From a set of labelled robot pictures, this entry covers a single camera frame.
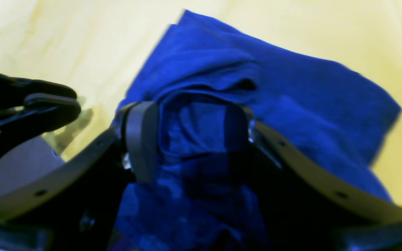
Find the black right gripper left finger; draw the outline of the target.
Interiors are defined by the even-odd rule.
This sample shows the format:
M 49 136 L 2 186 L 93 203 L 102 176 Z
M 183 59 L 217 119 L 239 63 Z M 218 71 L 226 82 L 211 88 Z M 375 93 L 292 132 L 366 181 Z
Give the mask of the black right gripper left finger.
M 128 184 L 155 178 L 158 105 L 135 102 L 68 162 L 40 137 L 0 157 L 0 251 L 104 251 Z

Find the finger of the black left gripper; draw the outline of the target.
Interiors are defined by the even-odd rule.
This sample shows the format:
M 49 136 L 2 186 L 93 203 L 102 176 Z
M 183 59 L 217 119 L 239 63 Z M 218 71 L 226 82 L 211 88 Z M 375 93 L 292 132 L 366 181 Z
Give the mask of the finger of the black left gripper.
M 75 121 L 80 112 L 76 98 L 45 93 L 28 95 L 21 110 L 0 109 L 0 158 L 21 143 Z
M 0 109 L 21 106 L 24 98 L 35 93 L 77 98 L 77 93 L 72 88 L 62 84 L 0 74 Z

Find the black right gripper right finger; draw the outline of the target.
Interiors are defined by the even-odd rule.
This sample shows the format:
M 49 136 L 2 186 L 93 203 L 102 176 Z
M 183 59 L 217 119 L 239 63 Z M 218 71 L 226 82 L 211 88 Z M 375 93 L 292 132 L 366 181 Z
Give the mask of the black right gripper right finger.
M 273 251 L 402 251 L 402 207 L 330 174 L 251 109 L 226 105 L 233 177 L 258 197 Z

